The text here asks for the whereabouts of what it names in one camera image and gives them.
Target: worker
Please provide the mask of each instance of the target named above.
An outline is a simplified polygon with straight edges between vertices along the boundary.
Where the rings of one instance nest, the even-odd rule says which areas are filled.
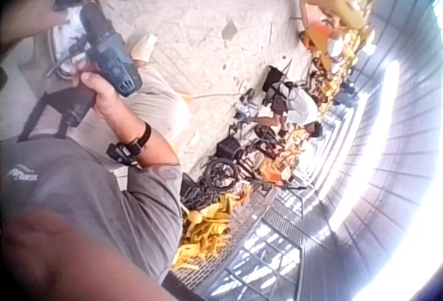
[[[36,1],[21,0],[5,12],[2,46],[66,19],[48,0]],[[51,133],[3,140],[2,264],[37,299],[122,300],[130,294],[132,300],[169,300],[157,284],[181,237],[179,160],[169,142],[87,67],[82,62],[76,76],[97,93],[94,113],[119,141],[136,144],[141,168],[129,168],[122,192],[116,177],[72,138]]]
[[[276,82],[266,92],[264,104],[271,104],[272,117],[258,116],[252,122],[270,127],[280,126],[278,135],[284,138],[288,133],[288,123],[303,126],[310,137],[323,135],[322,125],[316,121],[317,99],[292,82]]]

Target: concrete floor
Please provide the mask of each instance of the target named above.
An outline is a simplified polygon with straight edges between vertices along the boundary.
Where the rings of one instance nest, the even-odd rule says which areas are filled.
[[[300,80],[309,55],[298,46],[298,0],[101,0],[128,44],[146,34],[159,41],[152,61],[181,93],[195,96],[191,121],[177,141],[183,170],[198,175],[226,136],[243,81],[260,87],[266,65]],[[199,133],[199,140],[190,140]]]

